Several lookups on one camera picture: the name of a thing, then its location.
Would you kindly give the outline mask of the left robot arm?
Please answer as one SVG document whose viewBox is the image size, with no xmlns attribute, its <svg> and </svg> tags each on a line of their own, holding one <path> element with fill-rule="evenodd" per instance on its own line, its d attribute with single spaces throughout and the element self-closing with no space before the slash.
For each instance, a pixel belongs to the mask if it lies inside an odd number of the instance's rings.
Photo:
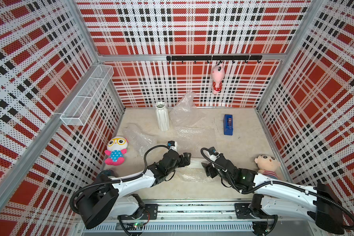
<svg viewBox="0 0 354 236">
<path fill-rule="evenodd" d="M 112 170 L 102 171 L 92 184 L 72 194 L 69 206 L 81 216 L 86 229 L 110 217 L 150 218 L 150 211 L 136 192 L 167 181 L 176 169 L 191 163 L 191 154 L 179 154 L 176 142 L 169 141 L 164 148 L 167 152 L 163 158 L 151 165 L 145 164 L 143 171 L 120 178 L 114 177 Z"/>
</svg>

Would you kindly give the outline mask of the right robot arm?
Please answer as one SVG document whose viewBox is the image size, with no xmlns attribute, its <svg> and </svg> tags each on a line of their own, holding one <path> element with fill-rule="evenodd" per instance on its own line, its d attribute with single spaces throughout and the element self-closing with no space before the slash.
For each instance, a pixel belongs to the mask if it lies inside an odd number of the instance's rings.
<svg viewBox="0 0 354 236">
<path fill-rule="evenodd" d="M 237 168 L 215 147 L 203 147 L 201 155 L 209 163 L 206 174 L 221 177 L 238 193 L 253 194 L 250 211 L 255 217 L 286 215 L 315 223 L 320 229 L 337 235 L 354 231 L 354 215 L 342 206 L 329 186 L 316 187 L 280 181 L 253 170 Z"/>
</svg>

